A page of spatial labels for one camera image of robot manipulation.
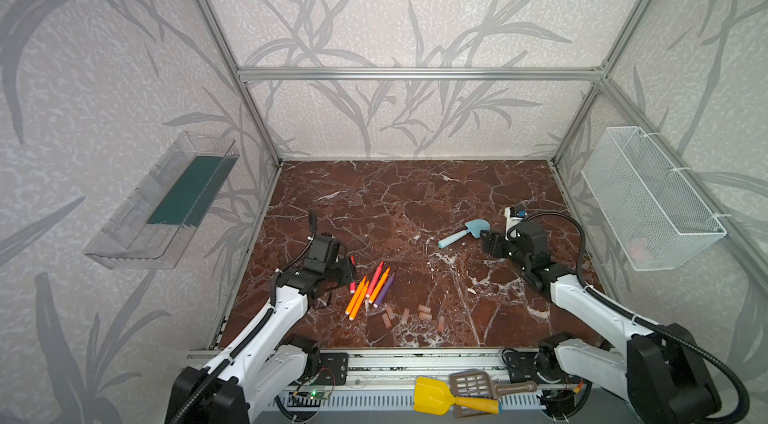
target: yellow shovel handle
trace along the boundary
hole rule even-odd
[[[477,411],[498,414],[498,400],[481,397],[456,397],[456,406],[464,406]]]

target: brown litter scoop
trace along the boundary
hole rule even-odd
[[[538,385],[533,381],[496,384],[487,372],[480,370],[457,372],[448,377],[448,382],[451,385],[451,394],[454,396],[485,397],[486,399],[498,399],[516,392],[534,392],[538,389]],[[483,414],[488,413],[458,405],[453,407],[453,416],[456,419]]]

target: wallpaper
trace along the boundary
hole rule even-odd
[[[158,422],[274,167],[192,0],[0,0],[0,422]],[[240,158],[178,266],[83,255],[180,131]]]
[[[611,76],[768,255],[768,0],[658,0]]]
[[[630,125],[601,96],[581,126],[558,170],[582,224],[604,266],[603,285],[632,311],[660,323],[679,323],[696,343],[723,360],[744,381],[752,398],[745,422],[757,424],[768,413],[768,301],[750,282],[722,242],[668,271],[638,272],[630,265],[600,206],[581,175],[584,164],[608,126]],[[710,367],[730,412],[736,394],[730,382]]]
[[[255,86],[251,93],[287,159],[546,159],[588,84],[286,81]],[[444,106],[445,95],[458,97]],[[323,102],[331,106],[317,105]]]
[[[599,66],[635,0],[210,2],[239,66]],[[552,143],[550,135],[564,134],[570,117],[564,116],[580,101],[574,91],[586,87],[249,84],[287,159],[549,157],[541,151]],[[484,100],[540,106],[494,106],[496,112]],[[486,111],[473,112],[477,106]],[[402,117],[410,122],[398,121]],[[507,119],[510,131],[503,131],[497,122]],[[456,125],[460,134],[448,143]],[[337,128],[343,131],[331,132]],[[498,141],[488,131],[498,133]]]

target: gray floor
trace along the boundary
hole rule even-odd
[[[446,424],[455,421],[452,412],[445,416],[432,416],[418,412],[322,412],[315,416],[311,424],[338,424],[338,422],[354,422],[355,424]],[[584,408],[569,419],[571,424],[587,424],[592,422],[610,424],[638,424],[641,422],[634,417],[624,401],[611,396],[603,390],[593,390]],[[262,412],[255,424],[287,424],[288,419],[279,412]],[[478,416],[465,418],[462,424],[547,424],[552,420],[539,411],[508,411],[498,416]]]

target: brown marble surface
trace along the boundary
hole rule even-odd
[[[253,256],[224,330],[231,342],[269,296],[269,280],[306,243],[306,210],[317,209],[319,233],[349,247],[357,277],[373,275],[384,260],[396,271],[386,302],[397,314],[392,328],[383,308],[344,314],[348,288],[333,293],[329,307],[311,310],[293,331],[324,348],[400,346],[536,346],[567,331],[590,343],[598,335],[579,319],[550,305],[524,285],[516,267],[482,253],[467,236],[445,249],[437,241],[482,218],[504,232],[505,206],[529,213],[566,211],[545,161],[315,161],[286,163]],[[550,235],[553,259],[573,266],[578,233],[557,217],[540,218]],[[596,284],[591,264],[585,276]],[[418,319],[418,305],[432,321]],[[408,307],[411,316],[402,323]],[[438,317],[446,328],[437,331]]]

